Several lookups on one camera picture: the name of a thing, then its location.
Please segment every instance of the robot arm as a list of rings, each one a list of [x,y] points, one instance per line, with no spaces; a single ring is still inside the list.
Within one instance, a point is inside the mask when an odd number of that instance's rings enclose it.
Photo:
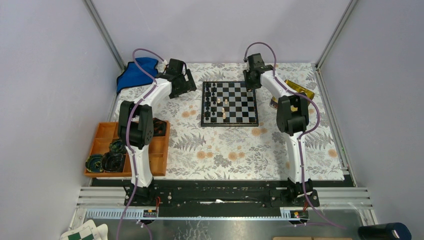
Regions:
[[[140,195],[148,195],[147,187],[152,182],[153,176],[149,165],[149,144],[153,138],[153,111],[159,101],[167,96],[171,99],[181,94],[196,90],[193,76],[189,69],[186,69],[186,80],[183,74],[184,62],[170,59],[165,72],[159,73],[156,81],[151,84],[145,94],[139,96],[134,101],[123,101],[119,110],[118,136],[126,143],[126,132],[128,119],[132,109],[142,98],[141,103],[136,106],[134,117],[139,116],[138,122],[131,121],[129,129],[129,144],[132,151],[126,146],[126,150],[131,159],[131,183],[135,185]]]
[[[247,60],[247,70],[243,71],[246,87],[248,89],[258,89],[263,86],[278,99],[276,124],[278,129],[283,132],[283,137],[287,143],[290,198],[295,199],[304,195],[302,174],[304,174],[306,193],[309,195],[313,190],[313,186],[307,161],[304,161],[304,173],[302,173],[301,166],[301,154],[302,156],[306,155],[305,136],[301,136],[301,134],[306,131],[306,127],[309,124],[308,101],[290,93],[288,90],[295,91],[276,76],[284,87],[281,86],[274,78],[273,67],[264,64],[260,53],[248,56]]]

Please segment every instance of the wire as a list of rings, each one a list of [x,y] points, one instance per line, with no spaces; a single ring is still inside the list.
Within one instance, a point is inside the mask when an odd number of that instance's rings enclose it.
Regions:
[[[308,208],[308,202],[305,201],[304,206],[303,206],[303,211],[305,212],[307,208]]]
[[[182,63],[184,63],[184,68],[185,68],[184,77],[185,77],[187,75],[187,64],[185,62],[182,62]]]
[[[156,197],[156,217],[158,217],[159,215],[159,212],[158,212],[159,204],[161,204],[161,198],[157,196]]]
[[[130,114],[129,114],[129,117],[128,117],[128,122],[127,122],[127,124],[126,124],[126,132],[125,132],[125,142],[126,142],[126,146],[128,147],[128,149],[131,151],[131,153],[132,153],[132,155],[131,155],[131,158],[132,158],[132,166],[133,166],[133,170],[134,170],[134,175],[135,175],[135,183],[134,183],[134,189],[132,190],[132,194],[131,194],[131,196],[129,197],[129,199],[128,199],[128,203],[126,204],[126,206],[125,206],[125,208],[123,209],[123,212],[122,212],[122,215],[120,216],[120,219],[119,219],[119,223],[118,223],[118,228],[117,228],[117,230],[116,230],[116,240],[119,240],[119,232],[120,232],[120,229],[121,229],[121,224],[122,224],[122,221],[123,221],[123,219],[124,219],[124,216],[125,216],[125,213],[127,212],[127,209],[128,209],[128,207],[130,206],[130,204],[131,204],[131,202],[132,202],[132,200],[133,200],[133,198],[134,198],[134,195],[136,194],[136,189],[137,189],[137,183],[138,183],[138,178],[139,178],[139,175],[138,175],[138,172],[137,172],[137,164],[136,164],[136,156],[135,156],[135,152],[134,152],[134,150],[133,150],[133,148],[131,147],[131,145],[130,145],[130,126],[131,126],[131,120],[133,119],[133,116],[134,116],[134,113],[136,112],[136,109],[137,109],[137,107],[144,101],[144,99],[146,99],[154,90],[155,90],[155,88],[158,86],[158,83],[156,82],[156,78],[154,78],[152,75],[150,75],[147,71],[145,71],[140,65],[139,65],[139,63],[136,61],[136,52],[137,51],[145,51],[145,52],[148,52],[148,53],[151,53],[151,54],[153,54],[153,55],[155,55],[156,57],[158,57],[158,58],[160,58],[160,60],[162,60],[163,62],[165,61],[161,56],[159,56],[158,54],[156,54],[155,52],[153,52],[153,51],[150,51],[150,50],[147,50],[147,49],[144,49],[144,48],[137,48],[137,49],[135,49],[133,52],[132,52],[132,60],[134,61],[134,63],[135,63],[135,65],[144,73],[144,74],[146,74],[147,76],[149,76],[149,78],[151,78],[151,79],[153,79],[153,87],[151,88],[151,90],[150,91],[148,91],[140,100],[138,100],[138,102],[134,105],[134,107],[132,107],[132,110],[131,110],[131,112],[130,112]],[[150,234],[150,239],[152,239],[152,233],[150,232],[150,229],[148,229],[149,230],[149,234]]]
[[[150,230],[150,228],[149,228],[149,227],[147,226],[147,224],[145,224],[144,222],[142,222],[142,221],[138,220],[136,224],[139,224],[139,223],[141,223],[141,227],[142,227],[142,228],[144,228],[144,227],[145,227],[145,228],[147,229],[147,231],[148,231],[148,235],[150,236],[150,240],[153,240],[152,230]]]
[[[339,224],[337,224],[337,223],[334,223],[334,222],[332,222],[332,221],[330,221],[328,218],[326,218],[324,215],[322,215],[321,213],[320,213],[320,211],[318,211],[315,207],[314,207],[314,205],[311,203],[311,200],[309,199],[309,197],[308,197],[308,195],[307,195],[307,192],[306,192],[306,186],[305,186],[305,165],[304,165],[304,158],[303,158],[303,153],[302,153],[302,136],[304,136],[305,134],[308,134],[308,133],[310,133],[310,132],[313,132],[315,129],[317,129],[318,128],[318,126],[320,125],[320,121],[321,121],[321,114],[320,114],[320,110],[318,109],[318,106],[315,104],[315,102],[313,102],[309,97],[307,97],[307,96],[305,96],[305,95],[303,95],[303,94],[300,94],[300,93],[297,93],[297,92],[294,92],[294,91],[292,91],[292,90],[290,90],[290,89],[288,89],[279,79],[278,79],[278,77],[276,76],[276,65],[277,65],[277,57],[276,57],[276,54],[275,54],[275,52],[274,52],[274,50],[272,49],[272,47],[271,46],[269,46],[268,44],[266,44],[266,43],[264,43],[264,42],[261,42],[261,41],[257,41],[257,42],[254,42],[254,43],[252,43],[252,44],[250,44],[248,47],[247,47],[247,49],[246,49],[246,52],[244,53],[244,61],[246,61],[247,60],[247,55],[248,55],[248,50],[249,50],[249,48],[251,47],[251,46],[253,46],[253,45],[255,45],[255,44],[262,44],[262,45],[265,45],[265,46],[267,46],[268,48],[269,48],[269,50],[271,50],[271,52],[272,52],[272,55],[273,55],[273,57],[274,57],[274,68],[273,68],[273,70],[272,70],[272,75],[273,75],[273,77],[274,77],[274,79],[275,79],[275,81],[284,89],[284,90],[286,90],[288,93],[290,93],[290,94],[293,94],[293,95],[296,95],[296,96],[298,96],[298,97],[301,97],[301,98],[304,98],[304,99],[306,99],[308,102],[310,102],[312,105],[313,105],[313,107],[315,108],[315,111],[316,111],[316,115],[317,115],[317,119],[316,119],[316,124],[315,124],[315,126],[313,126],[313,128],[311,128],[310,130],[308,130],[308,131],[305,131],[305,132],[303,132],[301,135],[299,135],[299,137],[297,138],[297,141],[298,141],[298,145],[299,145],[299,151],[300,151],[300,167],[301,167],[301,175],[302,175],[302,188],[303,188],[303,193],[304,193],[304,196],[305,196],[305,199],[306,199],[306,201],[307,201],[307,203],[309,204],[309,206],[315,211],[315,213],[316,214],[318,214],[318,216],[320,216],[322,219],[324,219],[325,221],[327,221],[331,226],[334,226],[334,227],[337,227],[337,228],[340,228],[340,229],[346,229],[346,227],[344,227],[344,226],[342,226],[342,225],[339,225]]]

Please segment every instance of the white wall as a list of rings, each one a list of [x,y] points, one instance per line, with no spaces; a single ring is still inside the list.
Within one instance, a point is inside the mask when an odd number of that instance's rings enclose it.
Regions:
[[[356,179],[381,223],[424,239],[424,1],[359,1],[323,79]]]
[[[67,230],[118,74],[81,0],[0,1],[1,239]]]
[[[240,63],[270,44],[278,62],[318,61],[349,0],[94,0],[125,62],[136,48],[188,63]],[[273,60],[264,47],[264,60]]]

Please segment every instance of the floral tablecloth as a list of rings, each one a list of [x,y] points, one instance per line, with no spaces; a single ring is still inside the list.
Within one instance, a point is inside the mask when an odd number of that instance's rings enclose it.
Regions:
[[[270,92],[256,90],[259,127],[201,127],[202,82],[243,81],[243,63],[188,63],[197,90],[163,100],[153,116],[171,123],[165,179],[190,180],[286,180],[290,164],[282,133],[276,125],[277,110],[270,107]],[[321,113],[320,126],[305,139],[306,161],[312,180],[343,180],[338,153],[330,131],[320,92],[309,63],[279,63],[276,73],[315,93]],[[112,121],[118,121],[119,106],[133,101],[149,86],[123,89]],[[317,122],[309,106],[309,125]]]

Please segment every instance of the blue cloth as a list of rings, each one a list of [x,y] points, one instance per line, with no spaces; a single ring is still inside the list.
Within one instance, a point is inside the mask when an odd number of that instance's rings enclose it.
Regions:
[[[158,60],[150,57],[138,57],[135,60],[153,77],[158,74],[158,70],[156,70]],[[122,89],[148,85],[151,83],[153,83],[153,80],[144,74],[133,61],[130,61],[125,71],[116,79],[116,93],[118,94]]]

